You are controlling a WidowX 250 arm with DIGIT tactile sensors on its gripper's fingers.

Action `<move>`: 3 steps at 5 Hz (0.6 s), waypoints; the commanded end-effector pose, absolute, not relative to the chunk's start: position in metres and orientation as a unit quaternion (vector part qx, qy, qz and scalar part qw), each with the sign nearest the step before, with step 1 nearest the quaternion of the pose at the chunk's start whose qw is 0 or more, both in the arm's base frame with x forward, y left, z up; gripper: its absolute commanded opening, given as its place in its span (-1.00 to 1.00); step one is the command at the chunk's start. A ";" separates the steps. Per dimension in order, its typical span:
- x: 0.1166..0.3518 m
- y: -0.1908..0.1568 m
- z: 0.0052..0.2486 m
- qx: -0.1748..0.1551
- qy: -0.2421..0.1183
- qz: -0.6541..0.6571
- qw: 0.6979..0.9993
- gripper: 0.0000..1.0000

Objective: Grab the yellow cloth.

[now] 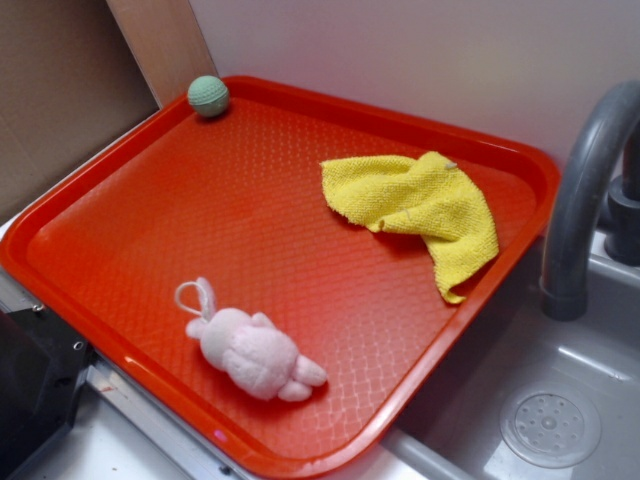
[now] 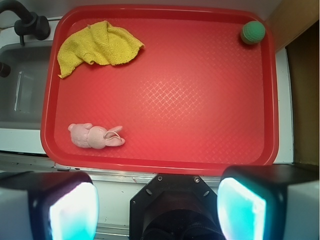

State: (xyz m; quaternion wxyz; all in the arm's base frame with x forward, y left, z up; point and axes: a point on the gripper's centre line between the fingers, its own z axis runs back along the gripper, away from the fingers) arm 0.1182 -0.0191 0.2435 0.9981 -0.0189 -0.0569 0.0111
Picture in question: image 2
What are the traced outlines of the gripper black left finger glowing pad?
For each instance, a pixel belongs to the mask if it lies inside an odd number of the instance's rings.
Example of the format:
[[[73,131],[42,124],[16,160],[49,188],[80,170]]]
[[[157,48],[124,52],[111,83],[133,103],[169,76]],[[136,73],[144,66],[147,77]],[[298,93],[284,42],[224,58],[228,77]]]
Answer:
[[[82,171],[2,172],[2,240],[92,240],[99,197]]]

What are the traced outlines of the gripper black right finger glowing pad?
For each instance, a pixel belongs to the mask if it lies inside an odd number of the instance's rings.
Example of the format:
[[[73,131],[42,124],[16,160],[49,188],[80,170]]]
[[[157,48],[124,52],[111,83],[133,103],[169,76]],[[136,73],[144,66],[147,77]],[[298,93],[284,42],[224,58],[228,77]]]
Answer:
[[[320,168],[229,166],[218,186],[217,214],[227,240],[318,240]]]

